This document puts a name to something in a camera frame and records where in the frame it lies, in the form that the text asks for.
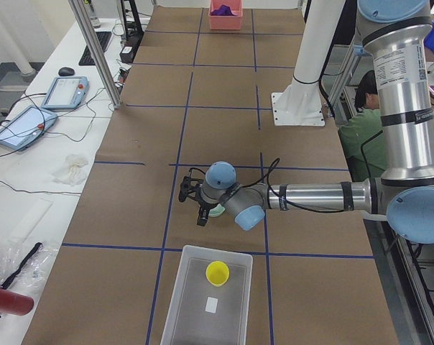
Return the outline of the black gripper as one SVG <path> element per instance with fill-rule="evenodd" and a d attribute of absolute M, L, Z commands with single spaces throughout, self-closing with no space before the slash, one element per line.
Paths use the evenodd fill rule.
<path fill-rule="evenodd" d="M 208 222 L 209 214 L 212 209 L 217 206 L 217 203 L 209 203 L 204 200 L 201 196 L 198 196 L 198 204 L 200 206 L 198 210 L 198 217 L 196 224 L 198 226 L 205 226 Z"/>

